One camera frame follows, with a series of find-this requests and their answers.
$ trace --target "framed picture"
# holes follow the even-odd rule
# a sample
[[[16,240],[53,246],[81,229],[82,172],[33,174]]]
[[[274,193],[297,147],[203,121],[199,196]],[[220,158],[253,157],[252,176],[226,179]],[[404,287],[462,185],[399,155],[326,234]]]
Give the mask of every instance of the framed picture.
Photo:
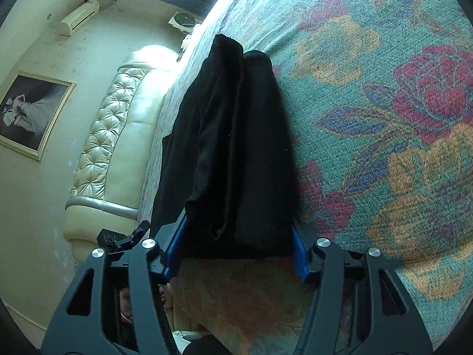
[[[0,144],[41,160],[75,83],[19,72],[0,103]]]

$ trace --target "bed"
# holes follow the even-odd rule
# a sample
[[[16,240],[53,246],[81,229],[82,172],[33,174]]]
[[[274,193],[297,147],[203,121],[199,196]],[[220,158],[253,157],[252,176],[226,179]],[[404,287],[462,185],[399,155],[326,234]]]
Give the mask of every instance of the bed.
[[[218,33],[271,58],[300,218],[345,249],[402,259],[398,274],[437,348],[473,296],[473,42],[457,1],[219,0],[164,99],[139,221],[151,216],[161,140]],[[235,355],[291,354],[313,292],[287,257],[186,259],[170,286]],[[348,311],[347,300],[338,349]]]

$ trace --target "cream leather headboard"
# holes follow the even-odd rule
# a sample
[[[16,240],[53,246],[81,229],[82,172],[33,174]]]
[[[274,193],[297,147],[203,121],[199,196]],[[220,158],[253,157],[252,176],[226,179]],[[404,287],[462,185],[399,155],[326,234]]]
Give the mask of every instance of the cream leather headboard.
[[[66,204],[64,238],[82,264],[102,228],[136,228],[141,190],[177,53],[147,46],[120,66],[90,127]]]

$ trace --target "red flower pattern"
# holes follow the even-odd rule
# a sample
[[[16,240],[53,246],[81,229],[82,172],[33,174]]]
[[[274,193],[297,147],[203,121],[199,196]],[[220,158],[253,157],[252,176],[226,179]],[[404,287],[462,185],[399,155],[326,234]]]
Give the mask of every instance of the red flower pattern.
[[[424,47],[394,70],[401,89],[392,109],[431,145],[459,122],[473,125],[472,71],[472,53],[448,45]]]
[[[330,18],[345,16],[348,8],[344,4],[347,0],[319,0],[308,11],[302,13],[297,29],[314,33]]]
[[[333,239],[345,228],[355,211],[355,204],[340,192],[322,192],[322,173],[311,160],[299,169],[299,192],[303,204],[303,218],[317,226],[318,234]]]
[[[281,64],[273,66],[273,75],[274,75],[275,78],[278,78],[281,71],[282,71],[282,65]]]

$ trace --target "silver screw head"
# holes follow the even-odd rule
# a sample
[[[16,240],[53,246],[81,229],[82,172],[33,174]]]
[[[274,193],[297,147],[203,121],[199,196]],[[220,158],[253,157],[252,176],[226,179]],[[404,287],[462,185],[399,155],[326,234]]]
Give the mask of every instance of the silver screw head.
[[[153,239],[146,239],[143,240],[143,243],[141,245],[145,248],[153,248],[156,245],[156,242]]]
[[[381,256],[381,251],[377,248],[370,248],[368,250],[368,253],[371,255],[371,256],[374,256],[374,257],[378,257],[378,256]]]
[[[92,256],[93,257],[102,257],[105,251],[103,248],[96,248],[92,251]]]
[[[330,245],[330,240],[326,238],[317,239],[317,245],[321,247],[328,247]]]

